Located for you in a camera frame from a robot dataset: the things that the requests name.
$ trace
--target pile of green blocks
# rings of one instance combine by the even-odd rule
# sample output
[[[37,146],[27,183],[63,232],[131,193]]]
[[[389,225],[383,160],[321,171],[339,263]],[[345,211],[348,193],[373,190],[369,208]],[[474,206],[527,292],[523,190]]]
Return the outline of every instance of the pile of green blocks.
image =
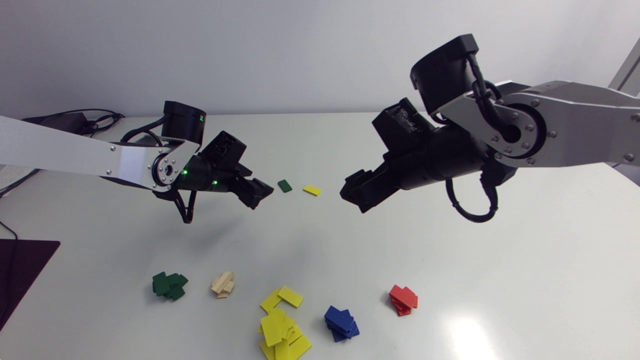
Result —
[[[152,289],[157,296],[164,296],[165,299],[178,300],[184,295],[182,287],[189,280],[182,274],[171,274],[167,276],[164,272],[157,274],[153,278]]]

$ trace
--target green block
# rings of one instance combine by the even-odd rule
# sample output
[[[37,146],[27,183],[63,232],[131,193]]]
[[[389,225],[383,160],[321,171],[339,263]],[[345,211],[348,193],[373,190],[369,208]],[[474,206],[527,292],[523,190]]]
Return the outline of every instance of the green block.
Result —
[[[179,276],[178,274],[171,274],[166,277],[166,280],[169,282],[169,287],[172,288],[172,285],[178,285]]]
[[[180,274],[180,276],[178,276],[178,285],[180,285],[180,287],[183,287],[187,282],[189,282],[189,279],[184,277],[184,275]]]
[[[280,180],[278,182],[278,186],[282,189],[282,192],[288,193],[289,191],[293,190],[291,188],[291,185],[289,185],[289,183],[286,180]]]
[[[169,287],[169,282],[166,279],[166,274],[164,272],[161,272],[160,274],[157,274],[153,277],[152,288],[157,296],[162,296],[168,293],[169,290],[171,290]]]
[[[184,290],[178,286],[169,293],[168,297],[170,297],[173,300],[178,300],[183,295],[184,295]]]

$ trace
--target black mat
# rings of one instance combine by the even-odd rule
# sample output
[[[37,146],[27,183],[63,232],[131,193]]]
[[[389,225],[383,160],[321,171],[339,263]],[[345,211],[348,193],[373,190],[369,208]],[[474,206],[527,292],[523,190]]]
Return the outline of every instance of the black mat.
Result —
[[[59,246],[59,241],[0,239],[0,331]]]

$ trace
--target pile of yellow blocks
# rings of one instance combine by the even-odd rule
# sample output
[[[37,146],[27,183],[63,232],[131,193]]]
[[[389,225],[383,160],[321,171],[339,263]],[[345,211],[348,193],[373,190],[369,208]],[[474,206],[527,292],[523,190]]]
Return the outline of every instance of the pile of yellow blocks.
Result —
[[[311,348],[311,342],[296,325],[295,319],[290,318],[284,309],[275,307],[281,300],[298,307],[303,297],[288,286],[283,286],[274,290],[260,304],[267,313],[260,319],[258,332],[264,335],[260,348],[267,360],[297,360]]]

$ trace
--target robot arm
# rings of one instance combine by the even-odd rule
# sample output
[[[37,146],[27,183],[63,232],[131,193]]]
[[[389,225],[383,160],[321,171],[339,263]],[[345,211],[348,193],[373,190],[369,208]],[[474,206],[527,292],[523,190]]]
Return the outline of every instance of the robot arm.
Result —
[[[463,35],[413,66],[414,87],[444,126],[432,126],[408,99],[383,110],[373,126],[388,149],[384,162],[347,177],[343,199],[364,213],[400,189],[445,181],[458,212],[485,222],[497,211],[496,187],[518,167],[640,165],[640,99],[564,81],[496,86],[483,79],[477,51],[473,36]],[[454,177],[476,171],[490,200],[485,215],[467,213],[453,191]]]
[[[206,113],[167,101],[164,116],[109,143],[0,116],[0,163],[100,176],[119,184],[152,190],[176,203],[190,223],[198,191],[233,192],[255,209],[273,188],[246,179],[251,170],[239,160],[246,145],[222,131],[202,152]],[[129,143],[139,133],[163,126],[158,146]],[[178,190],[191,190],[185,206]]]

